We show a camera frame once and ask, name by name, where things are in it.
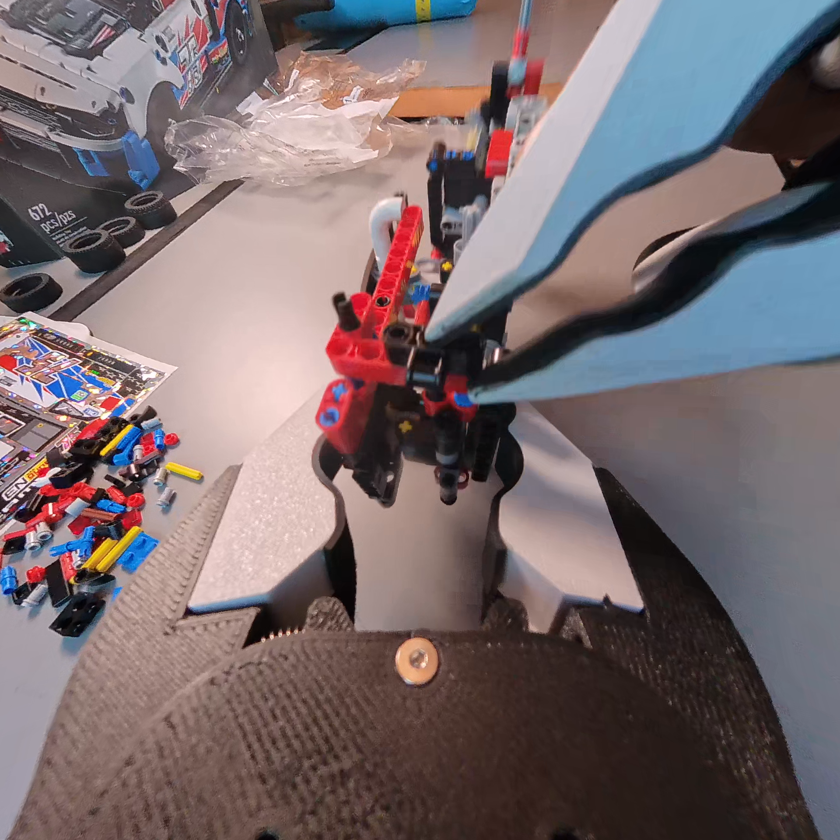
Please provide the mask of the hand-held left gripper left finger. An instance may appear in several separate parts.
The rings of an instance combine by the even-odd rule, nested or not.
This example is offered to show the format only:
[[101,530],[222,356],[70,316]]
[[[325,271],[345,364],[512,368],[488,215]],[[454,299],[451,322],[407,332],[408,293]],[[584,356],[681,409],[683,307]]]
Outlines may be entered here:
[[341,457],[321,436],[311,397],[248,454],[224,504],[190,596],[195,614],[246,607],[302,621],[333,595],[354,618],[356,564],[342,496]]

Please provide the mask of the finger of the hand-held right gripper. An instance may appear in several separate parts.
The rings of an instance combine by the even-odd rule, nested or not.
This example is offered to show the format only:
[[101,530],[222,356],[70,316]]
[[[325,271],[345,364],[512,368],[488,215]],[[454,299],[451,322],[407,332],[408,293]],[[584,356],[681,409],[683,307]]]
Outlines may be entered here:
[[622,1],[459,258],[441,343],[551,274],[617,200],[714,154],[838,24],[834,1]]
[[582,396],[838,360],[838,181],[783,191],[663,248],[648,283],[486,368],[476,403]]

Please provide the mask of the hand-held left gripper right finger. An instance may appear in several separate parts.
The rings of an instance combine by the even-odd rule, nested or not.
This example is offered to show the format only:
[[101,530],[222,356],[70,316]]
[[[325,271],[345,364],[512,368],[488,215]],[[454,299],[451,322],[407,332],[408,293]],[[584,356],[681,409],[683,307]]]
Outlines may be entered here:
[[642,615],[644,600],[592,462],[529,403],[501,436],[490,504],[485,594],[524,608],[547,634],[574,607]]

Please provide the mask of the lego car chassis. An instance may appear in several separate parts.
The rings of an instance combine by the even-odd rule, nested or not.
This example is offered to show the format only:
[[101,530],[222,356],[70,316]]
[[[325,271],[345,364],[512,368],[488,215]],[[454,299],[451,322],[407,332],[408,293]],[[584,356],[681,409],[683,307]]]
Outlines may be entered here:
[[338,324],[326,351],[340,374],[316,413],[320,433],[365,495],[395,499],[403,460],[431,466],[440,500],[454,505],[486,481],[512,404],[480,408],[468,389],[505,348],[508,312],[468,327],[442,347],[431,316],[525,141],[547,111],[543,60],[529,58],[534,2],[521,2],[511,57],[494,64],[490,91],[464,149],[436,143],[427,168],[427,215],[405,194],[371,213],[374,268],[362,291],[332,299]]

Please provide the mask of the pile of mixed lego pieces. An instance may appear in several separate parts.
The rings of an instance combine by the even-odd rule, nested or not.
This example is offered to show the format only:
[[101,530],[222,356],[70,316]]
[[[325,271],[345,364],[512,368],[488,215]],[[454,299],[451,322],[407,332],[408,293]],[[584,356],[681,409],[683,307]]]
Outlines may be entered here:
[[50,630],[81,637],[107,594],[119,593],[113,572],[136,571],[159,545],[144,512],[151,503],[170,510],[172,480],[189,480],[164,468],[180,443],[149,407],[95,421],[66,453],[51,450],[2,527],[2,598],[32,611],[48,603],[56,611]]

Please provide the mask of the lego set box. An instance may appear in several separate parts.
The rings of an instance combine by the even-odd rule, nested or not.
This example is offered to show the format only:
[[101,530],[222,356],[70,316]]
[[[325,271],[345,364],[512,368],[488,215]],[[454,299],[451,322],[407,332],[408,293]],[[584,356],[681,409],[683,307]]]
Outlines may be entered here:
[[276,68],[258,1],[2,1],[2,267],[192,189],[167,129],[227,117]]

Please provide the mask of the person's right hand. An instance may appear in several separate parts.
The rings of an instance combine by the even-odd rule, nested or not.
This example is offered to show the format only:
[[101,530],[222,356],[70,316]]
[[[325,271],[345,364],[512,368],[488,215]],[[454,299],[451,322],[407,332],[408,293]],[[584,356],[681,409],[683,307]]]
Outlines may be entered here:
[[808,62],[788,69],[738,126],[725,146],[804,161],[839,137],[839,90],[817,84]]

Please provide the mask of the holographic sticker sheet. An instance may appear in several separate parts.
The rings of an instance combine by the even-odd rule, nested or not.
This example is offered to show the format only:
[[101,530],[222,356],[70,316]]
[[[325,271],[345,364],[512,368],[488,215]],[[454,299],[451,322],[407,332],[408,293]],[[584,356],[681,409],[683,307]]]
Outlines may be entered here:
[[135,412],[177,370],[34,313],[1,317],[2,527],[35,488],[48,453],[93,422]]

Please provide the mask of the crumpled clear plastic bags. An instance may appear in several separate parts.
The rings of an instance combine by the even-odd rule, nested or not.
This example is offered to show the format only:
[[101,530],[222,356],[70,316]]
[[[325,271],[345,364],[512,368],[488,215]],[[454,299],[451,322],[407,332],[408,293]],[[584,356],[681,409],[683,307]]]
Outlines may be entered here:
[[403,125],[391,113],[425,70],[406,59],[372,71],[347,56],[301,52],[266,82],[237,117],[172,122],[164,149],[196,182],[231,180],[299,186],[387,156]]

